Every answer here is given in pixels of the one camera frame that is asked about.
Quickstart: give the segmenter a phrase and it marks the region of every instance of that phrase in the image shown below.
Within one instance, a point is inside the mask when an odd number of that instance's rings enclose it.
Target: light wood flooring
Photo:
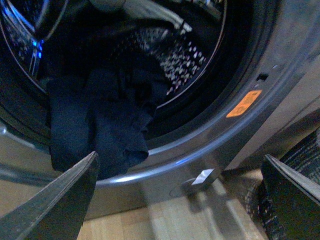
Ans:
[[[218,179],[193,198],[88,220],[77,240],[267,240],[237,197],[242,183],[252,180],[252,174],[232,177],[227,184]]]

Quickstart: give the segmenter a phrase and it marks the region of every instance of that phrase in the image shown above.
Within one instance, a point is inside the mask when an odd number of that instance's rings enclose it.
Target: washing machine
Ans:
[[[149,157],[99,180],[87,219],[205,190],[225,169],[257,167],[259,156],[278,157],[319,126],[317,0],[0,5],[3,180],[41,187],[61,174],[49,154],[46,83],[66,69],[139,52],[170,82],[145,134]]]

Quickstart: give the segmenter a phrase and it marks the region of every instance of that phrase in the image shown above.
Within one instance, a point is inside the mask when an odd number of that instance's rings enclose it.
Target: black garment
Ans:
[[[129,60],[126,68],[94,69],[87,81],[66,76],[47,84],[55,170],[64,172],[96,151],[102,180],[148,157],[143,132],[164,101],[168,83],[154,59],[133,55]]]

